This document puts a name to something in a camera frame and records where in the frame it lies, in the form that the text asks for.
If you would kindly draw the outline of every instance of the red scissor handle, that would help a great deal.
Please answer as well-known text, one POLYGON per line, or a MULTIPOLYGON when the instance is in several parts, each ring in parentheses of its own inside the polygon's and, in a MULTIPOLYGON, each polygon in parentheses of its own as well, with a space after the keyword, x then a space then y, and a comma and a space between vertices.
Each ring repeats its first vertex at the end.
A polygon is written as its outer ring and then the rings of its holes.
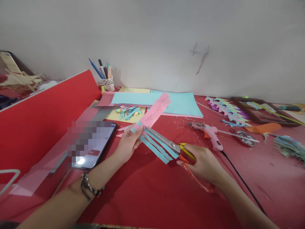
POLYGON ((186 159, 183 155, 183 151, 180 153, 179 155, 179 159, 181 161, 183 161, 184 163, 182 164, 182 167, 187 171, 187 173, 199 184, 199 186, 204 189, 205 191, 207 191, 208 193, 214 193, 215 192, 215 185, 209 183, 208 184, 208 187, 204 186, 195 176, 194 174, 192 173, 192 171, 190 170, 190 168, 187 166, 186 163, 188 164, 195 164, 194 161, 191 161, 191 160, 188 160, 186 159))

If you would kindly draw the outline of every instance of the white wall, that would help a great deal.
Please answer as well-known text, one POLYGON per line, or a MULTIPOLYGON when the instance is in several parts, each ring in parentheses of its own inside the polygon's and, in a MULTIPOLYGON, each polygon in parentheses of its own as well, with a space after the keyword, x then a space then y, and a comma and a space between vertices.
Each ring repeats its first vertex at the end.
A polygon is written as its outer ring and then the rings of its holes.
POLYGON ((117 86, 305 102, 305 1, 1 0, 0 49, 54 79, 102 59, 117 86))

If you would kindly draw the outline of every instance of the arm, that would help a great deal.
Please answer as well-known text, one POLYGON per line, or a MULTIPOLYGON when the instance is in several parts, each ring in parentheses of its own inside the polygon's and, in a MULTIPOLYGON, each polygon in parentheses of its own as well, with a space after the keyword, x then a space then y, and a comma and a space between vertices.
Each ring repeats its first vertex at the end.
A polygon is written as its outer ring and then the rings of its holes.
POLYGON ((220 189, 243 228, 278 228, 241 190, 209 149, 189 144, 184 147, 197 159, 196 164, 188 164, 190 170, 220 189))
MULTIPOLYGON (((132 126, 124 132, 115 152, 89 172, 88 179, 94 189, 102 189, 115 172, 131 158, 141 143, 138 137, 142 134, 143 128, 133 134, 130 131, 132 126)), ((80 182, 78 179, 44 203, 21 223, 18 229, 71 228, 90 203, 81 191, 80 182)), ((90 198, 94 197, 90 191, 86 190, 86 193, 90 198)))

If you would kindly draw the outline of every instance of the scissor blade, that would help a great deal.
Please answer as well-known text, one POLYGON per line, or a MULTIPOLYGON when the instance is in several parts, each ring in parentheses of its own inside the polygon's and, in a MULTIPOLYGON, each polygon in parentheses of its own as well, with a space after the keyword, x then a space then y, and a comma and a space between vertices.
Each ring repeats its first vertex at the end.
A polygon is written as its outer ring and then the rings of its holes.
POLYGON ((164 136, 162 136, 161 134, 159 134, 157 131, 149 128, 149 127, 145 127, 147 130, 149 130, 153 135, 156 136, 156 138, 160 139, 162 142, 164 142, 168 147, 170 147, 176 154, 180 155, 180 146, 176 145, 175 143, 173 143, 172 141, 168 140, 167 138, 165 138, 164 136))

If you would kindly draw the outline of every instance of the hand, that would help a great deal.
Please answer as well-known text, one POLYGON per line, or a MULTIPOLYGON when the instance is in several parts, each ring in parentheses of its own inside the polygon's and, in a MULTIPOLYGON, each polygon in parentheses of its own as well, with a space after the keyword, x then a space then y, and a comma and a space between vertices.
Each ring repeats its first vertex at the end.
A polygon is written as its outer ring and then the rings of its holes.
POLYGON ((128 127, 127 130, 123 133, 120 143, 114 152, 115 154, 119 155, 124 163, 126 163, 131 158, 134 150, 138 148, 141 143, 139 137, 143 133, 144 127, 141 126, 133 133, 130 129, 134 125, 135 123, 128 127))
MULTIPOLYGON (((212 184, 218 186, 225 179, 227 172, 219 164, 212 152, 205 147, 186 144, 184 146, 197 159, 194 165, 187 164, 194 175, 201 177, 212 184)), ((177 161, 178 165, 182 165, 182 161, 177 161)))

